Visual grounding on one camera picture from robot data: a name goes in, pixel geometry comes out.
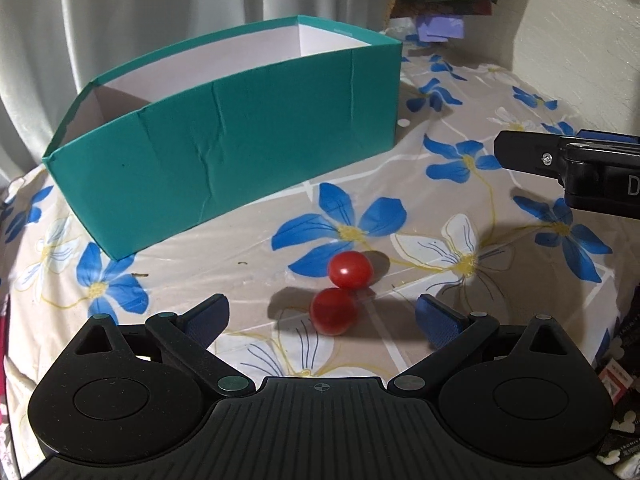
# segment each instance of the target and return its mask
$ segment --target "white flower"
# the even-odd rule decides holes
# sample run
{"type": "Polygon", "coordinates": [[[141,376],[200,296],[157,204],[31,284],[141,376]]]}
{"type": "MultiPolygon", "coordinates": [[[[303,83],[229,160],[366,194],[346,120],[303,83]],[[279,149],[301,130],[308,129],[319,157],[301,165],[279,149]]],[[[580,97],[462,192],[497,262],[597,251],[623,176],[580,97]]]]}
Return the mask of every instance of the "white flower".
{"type": "Polygon", "coordinates": [[[498,81],[500,83],[504,83],[509,86],[518,86],[520,83],[516,81],[507,69],[502,68],[501,66],[492,65],[492,64],[481,64],[476,68],[476,72],[484,74],[484,77],[487,79],[492,79],[494,81],[498,81]]]}
{"type": "Polygon", "coordinates": [[[44,275],[47,270],[60,274],[76,254],[78,239],[65,241],[70,226],[69,217],[59,218],[51,223],[44,238],[40,238],[36,242],[36,252],[40,255],[38,261],[24,269],[15,282],[15,290],[23,292],[35,282],[34,298],[36,301],[40,301],[44,275]]]}
{"type": "Polygon", "coordinates": [[[286,308],[271,337],[223,333],[209,348],[222,360],[254,380],[256,387],[273,377],[365,377],[377,374],[361,367],[331,367],[334,338],[319,335],[308,314],[286,308]]]}
{"type": "Polygon", "coordinates": [[[450,218],[442,228],[443,240],[418,235],[391,235],[398,254],[405,260],[434,271],[424,279],[394,289],[409,300],[421,294],[439,297],[449,306],[467,312],[480,310],[509,320],[504,295],[488,272],[507,270],[513,251],[509,246],[481,247],[469,221],[463,214],[450,218]]]}
{"type": "Polygon", "coordinates": [[[496,117],[487,117],[492,123],[500,124],[500,126],[506,126],[509,130],[514,132],[535,132],[538,130],[536,123],[526,119],[520,120],[510,114],[504,107],[500,107],[495,111],[496,117]]]}

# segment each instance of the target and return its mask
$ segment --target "cherry tomato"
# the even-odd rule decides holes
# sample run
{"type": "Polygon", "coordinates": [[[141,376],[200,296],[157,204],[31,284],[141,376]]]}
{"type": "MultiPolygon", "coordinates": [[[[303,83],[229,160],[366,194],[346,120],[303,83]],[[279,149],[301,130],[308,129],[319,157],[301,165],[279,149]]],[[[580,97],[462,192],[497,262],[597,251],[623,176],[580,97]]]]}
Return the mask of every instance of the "cherry tomato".
{"type": "Polygon", "coordinates": [[[348,290],[326,288],[311,301],[309,317],[318,333],[340,335],[358,319],[358,307],[348,290]]]}
{"type": "Polygon", "coordinates": [[[329,279],[341,288],[364,288],[373,277],[369,259],[358,251],[336,254],[327,267],[329,279]]]}

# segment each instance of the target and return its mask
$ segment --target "white curtain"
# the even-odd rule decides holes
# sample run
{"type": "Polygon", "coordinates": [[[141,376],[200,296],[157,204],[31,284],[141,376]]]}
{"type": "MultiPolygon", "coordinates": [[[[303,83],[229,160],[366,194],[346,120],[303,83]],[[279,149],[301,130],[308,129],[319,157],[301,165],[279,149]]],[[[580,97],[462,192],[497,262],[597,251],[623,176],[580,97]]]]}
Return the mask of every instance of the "white curtain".
{"type": "Polygon", "coordinates": [[[386,0],[0,0],[0,189],[40,161],[76,94],[137,56],[294,14],[380,30],[386,0]]]}

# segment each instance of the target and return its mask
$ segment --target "open cardboard box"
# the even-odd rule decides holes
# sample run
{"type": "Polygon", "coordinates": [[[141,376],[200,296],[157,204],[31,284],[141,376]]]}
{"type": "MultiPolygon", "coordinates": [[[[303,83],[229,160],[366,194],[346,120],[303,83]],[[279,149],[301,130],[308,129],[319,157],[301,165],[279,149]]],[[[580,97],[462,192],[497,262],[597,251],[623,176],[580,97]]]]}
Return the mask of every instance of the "open cardboard box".
{"type": "Polygon", "coordinates": [[[120,259],[391,149],[401,43],[294,16],[163,48],[91,81],[44,164],[120,259]]]}

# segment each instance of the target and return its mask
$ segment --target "screw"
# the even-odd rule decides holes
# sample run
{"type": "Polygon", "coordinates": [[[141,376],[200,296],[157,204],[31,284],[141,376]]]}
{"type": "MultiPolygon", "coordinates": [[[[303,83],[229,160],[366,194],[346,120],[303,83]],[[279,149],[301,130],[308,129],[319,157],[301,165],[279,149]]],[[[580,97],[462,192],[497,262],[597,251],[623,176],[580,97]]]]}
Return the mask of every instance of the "screw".
{"type": "Polygon", "coordinates": [[[394,380],[396,388],[412,392],[424,386],[424,379],[416,375],[401,375],[394,380]]]}
{"type": "Polygon", "coordinates": [[[218,381],[218,387],[226,392],[239,392],[249,385],[249,381],[238,375],[228,375],[218,381]]]}

